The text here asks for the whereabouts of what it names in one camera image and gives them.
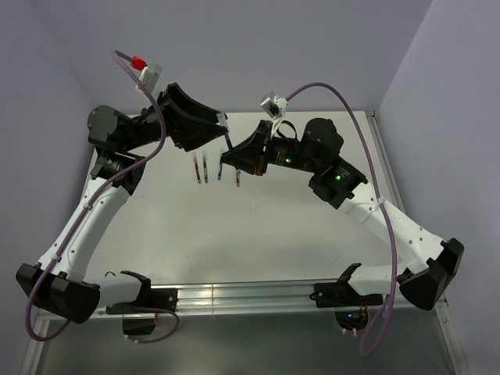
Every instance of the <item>gray wall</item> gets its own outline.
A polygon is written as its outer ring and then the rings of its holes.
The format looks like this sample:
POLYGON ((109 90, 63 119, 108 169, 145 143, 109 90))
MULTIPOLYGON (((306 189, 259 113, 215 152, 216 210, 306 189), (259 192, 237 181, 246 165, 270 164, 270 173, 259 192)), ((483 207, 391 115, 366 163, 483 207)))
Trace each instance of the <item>gray wall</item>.
POLYGON ((408 213, 466 246, 447 296, 473 373, 500 352, 500 2, 434 0, 380 108, 408 213))
MULTIPOLYGON (((377 109, 431 0, 32 0, 99 103, 140 108, 109 58, 114 48, 161 63, 161 86, 227 111, 260 110, 313 80, 357 109, 377 109)), ((321 89, 300 109, 340 109, 321 89)))
POLYGON ((76 204, 91 100, 27 0, 2 2, 0 49, 0 373, 11 374, 28 342, 14 275, 38 260, 76 204))

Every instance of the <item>metal frame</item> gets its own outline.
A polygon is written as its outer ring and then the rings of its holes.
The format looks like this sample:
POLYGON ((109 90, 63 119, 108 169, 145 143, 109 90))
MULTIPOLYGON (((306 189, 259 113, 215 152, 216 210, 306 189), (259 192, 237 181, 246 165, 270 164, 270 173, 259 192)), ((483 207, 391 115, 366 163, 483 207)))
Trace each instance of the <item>metal frame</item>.
MULTIPOLYGON (((384 143, 380 135, 380 131, 377 125, 377 113, 375 111, 365 112, 368 122, 372 125, 371 131, 373 139, 375 140, 375 146, 377 151, 382 157, 382 167, 384 170, 384 175, 391 185, 392 191, 394 192, 393 203, 399 207, 401 211, 405 211, 403 207, 401 195, 399 194, 398 187, 395 182, 394 174, 392 173, 391 164, 389 163, 388 154, 385 151, 384 143)), ((439 320, 441 326, 441 332, 443 333, 443 338, 445 339, 445 345, 448 349, 450 355, 453 370, 457 375, 469 375, 471 374, 469 364, 465 353, 463 352, 462 345, 460 344, 459 335, 456 331, 455 325, 452 322, 451 314, 448 307, 448 302, 446 301, 446 296, 443 295, 445 303, 436 304, 437 319, 439 320)))
MULTIPOLYGON (((310 313, 324 311, 348 311, 358 306, 318 309, 309 299, 315 283, 331 283, 329 280, 263 281, 256 283, 154 285, 153 288, 176 288, 179 316, 221 316, 238 314, 310 313)), ((444 305, 442 299, 438 305, 444 305)), ((402 296, 397 296, 395 308, 413 307, 402 296)), ((141 313, 107 315, 98 309, 91 319, 122 319, 139 317, 141 313)), ((41 311, 38 320, 61 320, 60 316, 41 311)))
MULTIPOLYGON (((366 112, 366 118, 371 124, 377 151, 382 158, 382 169, 385 178, 389 181, 391 200, 394 205, 404 212, 401 196, 395 184, 394 174, 388 161, 384 144, 380 137, 375 112, 366 112)), ((267 281, 255 283, 234 284, 189 284, 189 285, 155 285, 153 288, 176 288, 178 302, 176 312, 180 316, 221 316, 237 314, 260 313, 303 313, 322 312, 332 309, 318 309, 316 303, 309 299, 314 292, 313 285, 330 280, 298 280, 298 281, 267 281)), ((395 308, 413 307, 402 296, 397 296, 395 308)), ((336 311, 351 308, 335 308, 336 311)), ((455 326, 452 323, 448 303, 441 298, 436 304, 437 317, 444 337, 444 344, 448 349, 453 368, 458 375, 469 375, 468 367, 462 346, 455 326)), ((90 319, 122 319, 123 317, 144 317, 148 314, 106 315, 105 309, 98 309, 90 319)), ((35 330, 46 333, 51 320, 60 320, 59 316, 50 312, 40 311, 35 323, 35 330)), ((21 374, 35 375, 44 343, 30 341, 25 356, 21 374)))

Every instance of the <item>purple cable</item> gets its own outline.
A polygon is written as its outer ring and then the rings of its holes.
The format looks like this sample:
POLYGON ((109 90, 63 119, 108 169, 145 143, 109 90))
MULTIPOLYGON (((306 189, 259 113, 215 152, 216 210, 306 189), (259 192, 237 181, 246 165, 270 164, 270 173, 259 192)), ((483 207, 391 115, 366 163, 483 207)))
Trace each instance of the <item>purple cable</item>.
POLYGON ((179 316, 173 311, 169 311, 169 310, 165 310, 165 309, 152 309, 149 307, 130 307, 130 306, 128 306, 128 307, 133 309, 133 310, 136 310, 138 312, 142 312, 142 313, 155 313, 155 314, 167 313, 167 314, 170 314, 171 316, 173 316, 176 320, 175 326, 173 326, 173 328, 169 332, 164 334, 163 336, 160 336, 158 338, 153 338, 151 340, 139 340, 137 338, 133 338, 130 336, 127 337, 127 339, 129 339, 133 342, 137 342, 138 344, 154 344, 155 342, 159 342, 159 341, 165 340, 166 338, 169 338, 170 336, 172 336, 175 333, 177 328, 179 328, 179 324, 180 324, 179 316))
MULTIPOLYGON (((81 210, 80 214, 78 215, 77 219, 75 220, 75 222, 71 226, 70 230, 68 230, 67 235, 62 240, 61 245, 59 246, 59 248, 55 252, 55 258, 61 257, 61 255, 64 253, 64 251, 66 250, 67 245, 70 243, 71 239, 73 238, 73 236, 77 232, 78 227, 84 221, 85 216, 91 210, 92 206, 98 200, 98 198, 102 194, 102 192, 110 184, 112 184, 114 181, 116 181, 119 178, 121 178, 123 175, 129 173, 131 170, 134 170, 134 169, 138 168, 139 166, 142 166, 142 165, 146 164, 149 160, 151 160, 156 155, 158 155, 158 153, 162 149, 163 145, 165 144, 165 139, 166 139, 166 124, 165 124, 165 120, 163 119, 163 115, 162 115, 161 109, 158 107, 158 104, 156 103, 156 100, 153 98, 152 93, 146 88, 146 86, 144 86, 144 84, 139 80, 139 78, 134 74, 134 72, 132 72, 132 70, 127 66, 127 64, 122 61, 122 59, 125 59, 125 60, 131 62, 132 58, 130 56, 125 55, 124 53, 122 53, 120 51, 114 51, 112 55, 113 55, 113 58, 118 63, 118 65, 120 65, 122 67, 122 69, 125 71, 125 73, 127 73, 130 76, 130 78, 132 78, 132 80, 137 84, 137 86, 142 90, 142 92, 144 92, 144 94, 146 95, 146 97, 148 98, 148 100, 151 102, 151 105, 153 106, 153 108, 156 111, 156 114, 158 115, 158 120, 159 120, 160 128, 161 128, 161 136, 160 136, 160 139, 159 139, 158 146, 156 147, 156 149, 151 154, 149 154, 148 156, 146 156, 144 159, 141 159, 141 160, 135 162, 131 166, 128 166, 127 168, 125 168, 121 172, 118 172, 114 176, 110 177, 88 199, 88 201, 87 201, 88 208, 85 208, 85 209, 81 210)), ((26 315, 24 317, 24 326, 26 327, 27 333, 35 341, 42 341, 43 342, 43 341, 50 341, 53 338, 56 338, 57 336, 59 336, 66 329, 66 327, 68 327, 68 324, 70 323, 70 321, 67 320, 61 326, 61 328, 59 328, 57 330, 57 332, 55 332, 54 334, 52 334, 50 336, 47 336, 47 337, 38 336, 33 331, 33 327, 31 326, 31 308, 33 307, 34 300, 36 299, 37 293, 40 290, 40 286, 42 285, 42 283, 44 282, 45 278, 50 273, 50 271, 54 268, 56 262, 57 261, 55 259, 51 260, 50 263, 47 265, 47 268, 45 268, 44 272, 40 275, 40 278, 37 280, 37 282, 33 286, 33 289, 31 290, 30 297, 28 298, 28 302, 27 302, 27 305, 26 305, 26 311, 25 311, 26 315)))
MULTIPOLYGON (((341 95, 341 93, 335 89, 335 87, 330 86, 329 84, 325 84, 323 82, 312 82, 311 84, 306 84, 291 94, 287 96, 285 99, 287 99, 287 102, 293 99, 297 94, 303 92, 304 90, 308 88, 313 88, 313 87, 322 87, 322 88, 327 88, 328 90, 332 91, 342 102, 344 105, 345 109, 347 109, 347 112, 349 113, 352 122, 354 123, 354 126, 356 128, 356 131, 358 132, 359 139, 361 141, 363 150, 365 151, 366 155, 366 160, 368 161, 368 167, 370 168, 370 175, 372 178, 373 182, 373 187, 375 190, 375 196, 377 197, 377 201, 380 198, 380 189, 378 187, 378 182, 377 182, 377 175, 375 174, 375 168, 373 167, 373 160, 370 155, 370 150, 368 149, 368 145, 366 144, 365 137, 363 136, 363 133, 361 131, 361 127, 359 126, 358 120, 355 118, 354 113, 352 112, 351 107, 349 104, 345 101, 344 97, 341 95)), ((391 257, 392 257, 392 265, 391 265, 391 290, 389 291, 389 295, 385 298, 384 304, 380 307, 380 309, 377 311, 377 314, 368 322, 366 325, 366 328, 364 329, 363 336, 361 338, 361 341, 359 342, 359 353, 363 357, 370 357, 373 353, 377 351, 377 349, 380 347, 380 344, 384 340, 385 334, 388 332, 389 324, 391 323, 392 319, 392 310, 394 308, 394 300, 396 296, 396 277, 398 276, 398 253, 396 252, 396 239, 394 236, 394 230, 392 229, 392 224, 391 221, 389 220, 389 215, 387 210, 385 209, 384 204, 380 204, 380 210, 382 212, 382 215, 384 216, 385 224, 387 225, 387 231, 389 232, 389 241, 391 242, 391 257), (382 329, 380 330, 380 333, 373 343, 372 347, 368 350, 365 350, 365 344, 366 340, 368 339, 371 330, 373 329, 373 326, 380 320, 382 315, 384 314, 384 310, 387 309, 387 316, 384 320, 384 324, 382 325, 382 329)))

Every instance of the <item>purple wire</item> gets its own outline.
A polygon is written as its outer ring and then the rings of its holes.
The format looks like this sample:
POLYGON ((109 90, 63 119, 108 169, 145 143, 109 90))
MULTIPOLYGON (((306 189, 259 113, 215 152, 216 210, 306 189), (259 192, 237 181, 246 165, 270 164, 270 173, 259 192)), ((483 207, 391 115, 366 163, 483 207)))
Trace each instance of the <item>purple wire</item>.
MULTIPOLYGON (((91 210, 92 206, 98 200, 98 198, 102 194, 102 192, 110 184, 112 184, 114 181, 120 179, 125 174, 129 173, 131 170, 135 170, 136 168, 138 168, 140 166, 143 166, 149 160, 151 160, 156 155, 158 155, 158 153, 162 149, 163 145, 165 144, 165 139, 166 139, 166 124, 165 124, 165 120, 163 119, 162 111, 161 111, 161 109, 158 106, 158 103, 153 98, 152 93, 146 88, 146 86, 144 86, 144 84, 139 80, 139 78, 134 74, 134 72, 127 66, 127 64, 125 62, 122 61, 122 59, 125 59, 125 60, 131 62, 132 58, 130 56, 127 56, 124 53, 122 53, 120 51, 116 51, 116 50, 113 52, 112 55, 113 55, 113 58, 118 63, 118 65, 120 65, 122 67, 122 69, 125 71, 125 73, 127 73, 129 75, 129 77, 137 84, 137 86, 142 90, 142 92, 144 92, 144 94, 146 95, 146 97, 148 98, 148 100, 151 102, 151 105, 153 106, 153 108, 156 111, 156 114, 158 115, 158 120, 159 120, 159 124, 160 124, 160 129, 161 129, 161 136, 160 136, 160 139, 159 139, 158 146, 156 147, 156 149, 151 154, 149 154, 148 156, 146 156, 144 159, 141 159, 141 160, 135 162, 131 166, 128 166, 127 168, 125 168, 124 170, 118 172, 114 176, 110 177, 88 199, 88 201, 87 201, 87 207, 88 208, 82 209, 81 212, 80 212, 80 214, 77 216, 77 219, 75 220, 75 222, 71 226, 70 230, 68 230, 67 235, 64 237, 64 239, 61 242, 61 245, 59 246, 59 248, 55 252, 56 257, 60 257, 64 253, 64 251, 66 250, 67 245, 70 243, 71 239, 73 238, 73 236, 77 232, 78 227, 82 224, 82 222, 85 219, 85 216, 91 210)), ((31 308, 33 307, 34 300, 36 299, 38 291, 40 290, 40 286, 43 284, 45 278, 50 273, 50 271, 52 271, 52 269, 54 268, 56 262, 57 261, 54 260, 54 259, 51 260, 50 263, 45 268, 44 272, 42 272, 42 274, 40 275, 40 278, 38 278, 37 282, 33 286, 33 289, 31 290, 30 297, 28 298, 28 302, 27 302, 27 305, 26 305, 25 317, 24 317, 24 326, 26 327, 27 333, 35 341, 42 341, 42 342, 44 342, 44 341, 50 341, 53 338, 56 338, 57 336, 59 336, 66 329, 66 327, 68 327, 68 324, 70 323, 70 321, 67 320, 61 326, 61 328, 59 328, 57 330, 57 332, 55 332, 54 334, 52 334, 50 336, 47 336, 47 337, 42 337, 42 336, 39 336, 38 334, 36 334, 33 331, 33 327, 31 326, 31 308)))
MULTIPOLYGON (((312 82, 311 84, 306 84, 291 94, 286 97, 287 102, 293 99, 297 94, 303 92, 304 90, 308 88, 313 88, 313 87, 322 87, 322 88, 327 88, 328 90, 332 91, 342 102, 344 105, 345 109, 347 109, 347 112, 349 113, 352 122, 354 123, 354 126, 356 128, 356 131, 358 132, 359 139, 361 140, 361 144, 363 147, 363 150, 365 151, 366 155, 366 160, 368 161, 368 167, 370 168, 370 175, 371 179, 373 182, 373 187, 375 190, 375 196, 377 197, 377 201, 380 199, 380 189, 378 187, 378 182, 377 182, 377 175, 375 174, 375 168, 373 167, 373 160, 370 155, 370 150, 368 149, 368 145, 366 144, 365 137, 363 136, 363 133, 361 131, 361 127, 359 126, 358 120, 355 118, 354 113, 349 106, 349 104, 345 101, 344 97, 341 95, 341 93, 333 86, 330 86, 329 84, 325 84, 323 82, 312 82)), ((377 311, 377 314, 368 322, 366 325, 366 328, 364 329, 363 336, 361 338, 361 341, 359 342, 359 353, 363 357, 370 357, 373 353, 377 351, 377 349, 380 347, 380 344, 384 340, 385 334, 388 332, 389 324, 391 323, 392 320, 392 312, 394 308, 394 300, 396 296, 396 277, 398 276, 398 253, 396 251, 396 240, 394 236, 394 230, 392 229, 392 224, 389 219, 389 215, 387 210, 385 209, 384 204, 380 204, 380 210, 382 212, 382 215, 384 216, 385 224, 387 225, 387 231, 389 232, 389 241, 391 242, 391 257, 392 257, 392 265, 391 265, 391 289, 389 291, 389 295, 385 298, 384 304, 380 307, 380 309, 377 311), (366 340, 368 339, 371 330, 373 329, 374 325, 380 320, 382 315, 384 314, 384 310, 387 309, 387 316, 384 320, 384 324, 382 325, 382 329, 380 330, 380 333, 371 346, 370 349, 365 350, 365 345, 366 345, 366 340)))
POLYGON ((166 338, 169 338, 170 336, 172 336, 175 333, 175 331, 177 330, 177 328, 179 328, 179 324, 180 324, 179 316, 173 311, 169 311, 166 309, 152 309, 149 307, 131 307, 131 306, 128 306, 128 308, 136 310, 136 311, 141 312, 141 313, 155 313, 155 314, 166 313, 166 314, 170 314, 171 316, 173 316, 176 320, 175 326, 173 326, 173 328, 169 332, 167 332, 166 334, 164 334, 163 336, 160 336, 158 338, 153 338, 151 340, 139 340, 137 338, 133 338, 130 336, 127 337, 129 340, 131 340, 133 342, 137 342, 138 344, 154 344, 155 342, 163 341, 166 338))

